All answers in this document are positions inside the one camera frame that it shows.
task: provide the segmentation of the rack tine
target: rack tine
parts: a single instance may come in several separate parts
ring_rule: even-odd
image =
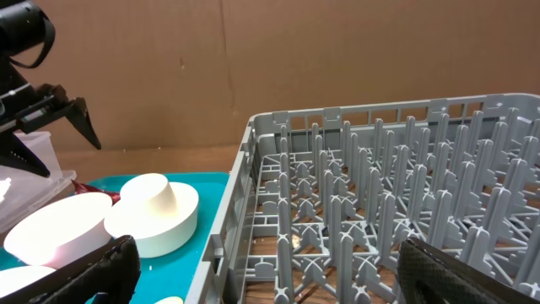
[[[392,184],[392,194],[395,197],[402,197],[405,191],[405,175],[407,174],[408,147],[401,145],[397,148],[397,161],[394,173],[394,183]]]
[[[353,279],[353,238],[340,233],[339,260],[337,261],[337,300],[340,303],[351,301],[351,281]]]
[[[463,161],[465,154],[465,148],[467,145],[467,136],[469,128],[461,125],[457,127],[456,141],[454,143],[454,149],[452,150],[452,156],[450,158],[450,171],[457,173],[459,166]]]
[[[382,157],[381,171],[383,177],[390,177],[392,156],[394,154],[394,132],[386,131],[385,154]]]
[[[504,122],[495,123],[495,129],[491,140],[493,141],[493,153],[491,154],[491,161],[489,162],[489,169],[496,170],[497,166],[506,161],[505,141],[509,137],[508,125]]]
[[[416,152],[416,163],[426,166],[428,161],[429,134],[431,131],[428,128],[422,128],[418,151]]]
[[[475,111],[471,118],[471,132],[469,133],[469,143],[467,146],[467,152],[474,156],[476,148],[478,146],[478,139],[480,137],[480,130],[482,129],[483,112]]]
[[[534,167],[534,164],[537,162],[538,156],[538,138],[533,136],[526,136],[523,139],[523,144],[521,144],[519,158],[529,164],[529,167]]]
[[[510,162],[510,166],[506,172],[505,182],[503,183],[503,187],[508,189],[511,193],[510,202],[506,209],[507,217],[511,217],[514,206],[524,206],[527,204],[521,191],[525,187],[528,172],[529,165],[526,161],[522,159],[513,159]]]
[[[324,219],[324,224],[328,225],[330,222],[330,213],[332,210],[331,201],[332,195],[334,193],[334,175],[330,170],[324,171],[324,182],[322,183],[324,187],[321,189],[321,199],[322,199],[322,214]]]
[[[418,222],[420,219],[420,212],[424,206],[424,188],[425,178],[428,170],[423,165],[415,165],[413,169],[413,175],[411,181],[411,195],[408,199],[407,206],[407,218],[411,222]]]
[[[350,166],[348,167],[348,171],[347,171],[347,174],[348,174],[348,177],[350,178],[351,181],[353,182],[357,182],[356,181],[356,174],[355,172],[358,171],[358,166],[359,166],[359,150],[358,150],[358,134],[357,133],[352,133],[350,135],[350,151],[349,151],[349,156],[350,156],[350,161],[349,161],[349,164]]]
[[[339,254],[339,233],[341,232],[341,199],[338,196],[332,197],[332,212],[330,213],[329,245],[330,258],[334,261]]]
[[[343,163],[345,166],[349,167],[351,165],[351,154],[350,154],[350,146],[351,146],[351,123],[350,122],[344,122],[343,123],[343,145],[341,148],[341,151],[343,153]]]
[[[279,140],[281,153],[289,153],[290,151],[290,143],[289,143],[289,130],[287,129],[287,126],[282,125],[281,126],[281,139]]]
[[[452,215],[454,220],[463,220],[467,206],[478,202],[478,195],[471,192],[475,165],[470,161],[463,161],[459,170],[456,192],[452,199]]]
[[[514,279],[514,288],[522,282],[534,284],[540,281],[540,225],[534,227],[527,245],[525,257]]]
[[[439,190],[437,192],[435,207],[429,222],[428,237],[426,238],[426,242],[437,249],[441,249],[445,241],[451,201],[452,195],[448,191]]]
[[[496,187],[489,197],[488,208],[486,208],[486,213],[482,219],[482,228],[489,233],[489,253],[494,250],[497,238],[506,227],[503,219],[510,202],[510,196],[511,193],[507,189]]]
[[[390,193],[384,193],[381,202],[379,233],[377,233],[377,250],[379,251],[379,258],[381,259],[390,257],[395,213],[396,198]]]
[[[294,299],[292,244],[289,236],[278,235],[278,285],[280,288],[289,289],[287,297],[292,303]]]
[[[532,123],[531,132],[529,133],[530,136],[533,136],[535,138],[540,138],[540,118],[536,119]]]
[[[444,143],[446,141],[449,118],[450,117],[446,113],[440,114],[439,123],[437,124],[437,134],[435,135],[435,144]]]
[[[489,233],[482,227],[472,226],[467,234],[465,247],[459,255],[459,260],[476,270],[492,276],[491,265],[484,260],[488,251]]]
[[[416,120],[414,117],[407,117],[407,124],[405,125],[405,145],[407,145],[409,151],[413,150],[415,123]]]
[[[358,171],[356,174],[356,198],[359,200],[359,204],[361,208],[365,209],[365,191],[366,191],[366,185],[368,182],[368,174],[369,169],[371,167],[369,161],[368,161],[368,150],[367,149],[359,149],[358,150]]]
[[[315,156],[313,158],[313,165],[315,166],[315,179],[317,180],[318,184],[321,185],[321,179],[322,179],[322,172],[324,172],[324,170],[326,170],[328,168],[328,162],[327,162],[327,157],[322,159],[321,158],[321,152],[325,152],[325,155],[326,154],[326,151],[323,151],[322,150],[322,136],[321,135],[317,135],[315,136],[315,141],[313,142],[314,143],[314,153],[315,153]]]
[[[431,179],[430,191],[437,193],[445,186],[446,164],[450,146],[447,143],[438,143],[435,150],[435,167],[433,168],[433,178]]]
[[[516,108],[509,108],[508,113],[506,114],[506,123],[508,124],[508,135],[505,138],[503,144],[503,151],[507,152],[508,149],[511,149],[512,139],[516,135],[517,131],[517,116],[520,114],[520,111]]]
[[[279,234],[291,235],[290,206],[286,198],[280,198],[278,202],[278,228]]]
[[[381,174],[376,168],[370,168],[370,181],[368,195],[365,204],[365,220],[368,224],[374,224],[379,208],[379,191],[381,190]]]
[[[495,174],[489,169],[489,159],[493,151],[493,142],[489,139],[480,140],[474,165],[476,171],[472,179],[472,191],[480,195],[486,183],[496,182]]]
[[[375,130],[373,136],[373,162],[381,161],[381,148],[383,138],[382,125],[382,119],[375,119]]]
[[[315,139],[319,135],[319,125],[316,122],[313,122],[311,125],[311,151],[313,151],[313,159],[315,159],[319,154],[315,152]]]

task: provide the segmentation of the plastic container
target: plastic container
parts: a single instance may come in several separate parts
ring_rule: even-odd
[[[539,138],[529,94],[255,115],[186,303],[249,301],[262,282],[275,303],[402,303],[406,237],[540,299]]]
[[[6,193],[0,193],[3,194],[0,202],[0,233],[55,198],[77,177],[75,171],[60,170],[49,132],[16,135],[45,164],[51,175],[45,178],[27,171],[0,166],[0,190],[7,190]]]

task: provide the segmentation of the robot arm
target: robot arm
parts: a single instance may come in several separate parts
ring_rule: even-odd
[[[37,5],[0,0],[0,166],[45,177],[50,172],[14,131],[30,133],[66,117],[96,149],[101,149],[83,98],[70,100],[60,85],[44,84],[35,89],[14,67],[38,67],[51,50],[54,37],[54,26]],[[40,43],[43,47],[33,63],[26,65],[11,58]]]

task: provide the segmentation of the white plate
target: white plate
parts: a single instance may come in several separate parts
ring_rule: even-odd
[[[0,271],[0,298],[52,274],[54,269],[44,266],[23,266]]]
[[[111,239],[103,226],[111,206],[111,197],[104,193],[62,199],[18,223],[4,247],[28,265],[59,269]]]

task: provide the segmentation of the wooden table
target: wooden table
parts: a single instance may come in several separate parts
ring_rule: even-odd
[[[135,149],[90,150],[57,152],[64,170],[75,170],[80,182],[89,182],[110,175],[141,174],[149,172],[229,172],[235,161],[238,145],[192,149]],[[275,254],[276,237],[258,237],[251,245],[253,254]],[[336,284],[335,269],[327,269],[328,282]],[[392,285],[394,276],[380,269],[383,281]],[[294,282],[299,284],[301,272],[294,272]],[[247,303],[273,303],[272,283],[254,283],[246,287]],[[372,303],[383,301],[370,293]],[[310,285],[297,299],[298,303],[335,303],[336,300],[316,285]]]
[[[229,172],[238,144],[191,149],[88,150],[57,152],[63,170],[75,170],[79,182],[122,174]]]

